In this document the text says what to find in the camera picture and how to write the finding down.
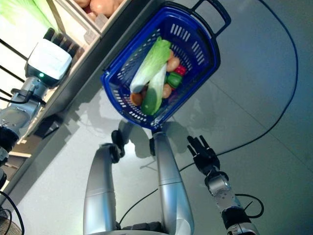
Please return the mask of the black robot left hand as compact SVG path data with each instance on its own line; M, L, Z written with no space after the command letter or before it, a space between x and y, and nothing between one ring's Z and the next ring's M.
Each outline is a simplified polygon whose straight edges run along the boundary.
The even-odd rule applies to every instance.
M78 44L50 27L32 50L25 76L39 79L49 89L55 88L67 76L79 49Z

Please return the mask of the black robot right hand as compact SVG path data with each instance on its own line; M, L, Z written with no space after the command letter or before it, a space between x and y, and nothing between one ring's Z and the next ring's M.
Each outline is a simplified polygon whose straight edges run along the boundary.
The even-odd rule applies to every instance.
M197 137L188 136L189 142L187 148L189 149L193 161L197 169L205 176L211 172L220 170L220 161L215 151L209 146L202 135Z

